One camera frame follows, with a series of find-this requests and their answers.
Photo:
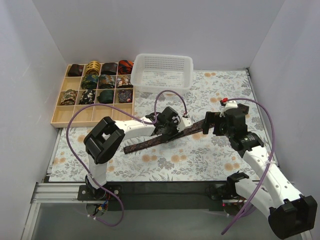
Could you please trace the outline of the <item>brown paisley patterned tie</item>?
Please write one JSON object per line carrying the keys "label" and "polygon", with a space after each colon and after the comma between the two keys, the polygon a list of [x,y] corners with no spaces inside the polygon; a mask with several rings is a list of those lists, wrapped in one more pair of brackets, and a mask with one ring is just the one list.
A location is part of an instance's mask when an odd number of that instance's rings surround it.
{"label": "brown paisley patterned tie", "polygon": [[[245,114],[245,116],[248,114],[249,112],[249,107],[243,104],[239,104],[238,108],[242,110],[242,112]],[[147,115],[147,118],[152,120],[152,114]],[[133,153],[133,152],[137,152],[140,150],[144,150],[150,147],[154,147],[163,143],[168,143],[171,142],[173,140],[185,137],[185,136],[189,136],[189,135],[193,135],[199,132],[203,132],[202,131],[202,124],[204,122],[204,119],[198,122],[193,123],[192,127],[187,128],[181,132],[178,132],[177,135],[175,135],[173,138],[171,138],[170,140],[164,140],[161,136],[157,136],[155,138],[152,138],[148,141],[144,141],[138,144],[133,144],[133,145],[129,145],[124,147],[124,153],[125,154],[129,154],[129,153]],[[236,150],[236,151],[241,151],[244,149],[244,145],[243,143],[245,143],[247,140],[245,139],[247,137],[247,135],[240,137],[240,138],[230,138],[229,141],[231,143],[231,146]]]}

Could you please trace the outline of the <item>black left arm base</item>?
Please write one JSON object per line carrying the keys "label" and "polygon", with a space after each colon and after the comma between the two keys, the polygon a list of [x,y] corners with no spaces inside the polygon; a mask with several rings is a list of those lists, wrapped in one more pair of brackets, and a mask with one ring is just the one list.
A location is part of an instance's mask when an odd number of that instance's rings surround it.
{"label": "black left arm base", "polygon": [[94,217],[101,217],[107,212],[122,211],[119,201],[112,194],[101,188],[90,189],[86,184],[79,186],[76,199],[86,203],[85,210]]}

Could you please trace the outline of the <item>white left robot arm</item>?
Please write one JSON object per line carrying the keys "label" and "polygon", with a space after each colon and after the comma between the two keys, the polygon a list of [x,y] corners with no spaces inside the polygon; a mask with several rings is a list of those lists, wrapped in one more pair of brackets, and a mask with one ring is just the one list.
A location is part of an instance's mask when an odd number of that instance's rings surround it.
{"label": "white left robot arm", "polygon": [[158,135],[171,137],[181,132],[181,120],[172,107],[166,107],[163,112],[153,112],[138,120],[122,121],[104,117],[84,139],[89,160],[89,173],[85,177],[89,194],[95,200],[106,196],[107,164],[123,141]]}

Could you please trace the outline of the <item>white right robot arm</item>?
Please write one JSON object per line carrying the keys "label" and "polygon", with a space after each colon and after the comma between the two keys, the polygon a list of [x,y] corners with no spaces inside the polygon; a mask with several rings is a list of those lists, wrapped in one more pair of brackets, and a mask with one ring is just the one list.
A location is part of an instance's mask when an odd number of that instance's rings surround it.
{"label": "white right robot arm", "polygon": [[233,150],[251,166],[262,181],[254,184],[243,172],[227,177],[226,192],[232,199],[250,200],[267,218],[273,233],[284,240],[314,228],[318,204],[311,196],[304,196],[272,163],[260,137],[248,131],[246,117],[238,108],[224,112],[207,112],[202,132],[228,138]]}

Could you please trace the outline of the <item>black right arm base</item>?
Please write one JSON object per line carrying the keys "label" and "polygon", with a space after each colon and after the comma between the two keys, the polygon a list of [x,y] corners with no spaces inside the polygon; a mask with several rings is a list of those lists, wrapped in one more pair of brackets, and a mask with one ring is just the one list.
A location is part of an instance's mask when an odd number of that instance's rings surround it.
{"label": "black right arm base", "polygon": [[242,209],[246,198],[233,194],[226,184],[211,184],[205,188],[206,195],[214,201],[220,201],[223,211],[232,217]]}

